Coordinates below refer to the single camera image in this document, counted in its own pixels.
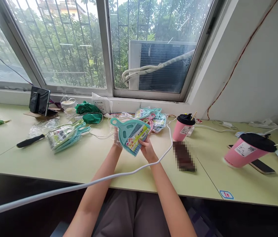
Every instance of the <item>pink cup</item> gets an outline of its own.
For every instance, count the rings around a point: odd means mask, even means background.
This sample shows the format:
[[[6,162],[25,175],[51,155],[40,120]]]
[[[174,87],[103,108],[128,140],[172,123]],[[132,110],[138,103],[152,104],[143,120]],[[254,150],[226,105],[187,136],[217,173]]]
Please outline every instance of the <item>pink cup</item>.
[[[240,136],[238,141],[224,156],[224,160],[233,167],[241,168],[269,152],[275,152],[276,147],[274,144],[275,143],[267,137],[265,138],[254,133],[246,133]]]
[[[186,134],[195,124],[195,119],[191,120],[192,114],[180,115],[177,117],[177,122],[174,129],[173,139],[177,142],[181,142],[186,137]]]

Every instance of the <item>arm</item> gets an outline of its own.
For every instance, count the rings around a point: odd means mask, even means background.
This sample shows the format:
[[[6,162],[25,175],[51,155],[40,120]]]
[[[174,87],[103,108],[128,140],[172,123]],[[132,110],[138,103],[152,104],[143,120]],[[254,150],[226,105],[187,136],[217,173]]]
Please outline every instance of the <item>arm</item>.
[[[106,159],[94,175],[93,180],[112,175],[115,171],[122,148],[113,144]],[[78,210],[64,236],[91,236],[97,217],[103,205],[111,179],[86,189]]]
[[[141,151],[149,163],[158,161],[149,137],[140,141]],[[196,237],[194,227],[161,163],[151,166],[156,189],[172,237]]]

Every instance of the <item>cup label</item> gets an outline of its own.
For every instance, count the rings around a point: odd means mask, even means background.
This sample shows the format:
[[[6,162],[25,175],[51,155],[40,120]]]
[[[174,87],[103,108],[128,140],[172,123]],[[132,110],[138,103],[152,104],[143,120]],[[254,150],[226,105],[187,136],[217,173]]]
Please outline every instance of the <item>cup label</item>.
[[[250,146],[246,142],[242,142],[238,147],[234,149],[237,153],[239,153],[243,157],[247,157],[250,155],[252,152],[256,150],[255,147]]]
[[[189,132],[189,130],[191,129],[190,126],[184,126],[182,131],[180,132],[180,134],[187,134]]]

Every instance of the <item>red wire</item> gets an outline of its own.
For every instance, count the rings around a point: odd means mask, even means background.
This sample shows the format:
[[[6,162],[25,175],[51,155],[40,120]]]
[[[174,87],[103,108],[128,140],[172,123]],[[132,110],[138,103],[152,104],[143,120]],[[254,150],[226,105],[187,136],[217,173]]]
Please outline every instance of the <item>red wire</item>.
[[[209,106],[209,108],[207,109],[207,117],[208,117],[209,120],[210,120],[210,118],[209,118],[209,110],[210,110],[210,108],[211,108],[211,107],[213,106],[213,104],[218,100],[218,98],[220,97],[221,93],[223,92],[223,90],[224,90],[225,87],[227,86],[228,82],[230,81],[230,79],[231,79],[231,77],[232,77],[232,75],[233,75],[233,72],[234,72],[235,68],[237,67],[237,65],[238,65],[238,63],[239,63],[239,61],[240,61],[240,59],[241,59],[241,57],[242,57],[244,51],[246,50],[246,47],[247,47],[248,44],[251,42],[253,36],[256,34],[257,30],[258,30],[259,27],[262,25],[262,23],[264,22],[265,18],[266,18],[267,15],[269,14],[269,12],[273,9],[273,7],[274,7],[274,5],[276,4],[276,2],[271,6],[271,8],[268,10],[268,12],[266,13],[266,15],[264,16],[263,20],[260,22],[260,24],[256,27],[256,29],[254,30],[254,32],[251,34],[251,36],[250,36],[248,42],[246,43],[246,45],[245,45],[245,47],[244,47],[244,49],[243,49],[243,51],[242,51],[242,53],[241,53],[239,59],[236,61],[236,64],[235,64],[235,66],[234,66],[234,68],[233,68],[233,70],[232,70],[232,73],[231,73],[231,75],[230,75],[228,81],[227,81],[226,84],[224,85],[224,87],[223,87],[222,91],[220,92],[220,94],[218,95],[217,99],[215,99],[215,101],[214,101],[214,102]]]

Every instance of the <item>floor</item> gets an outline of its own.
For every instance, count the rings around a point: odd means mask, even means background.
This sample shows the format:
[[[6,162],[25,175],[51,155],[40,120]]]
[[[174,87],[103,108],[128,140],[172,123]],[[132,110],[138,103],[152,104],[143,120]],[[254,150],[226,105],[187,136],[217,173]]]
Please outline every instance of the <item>floor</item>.
[[[0,175],[0,205],[74,184]],[[49,237],[58,223],[70,223],[85,190],[43,199],[0,214],[0,236]],[[224,201],[182,198],[224,237],[278,236],[278,208]]]

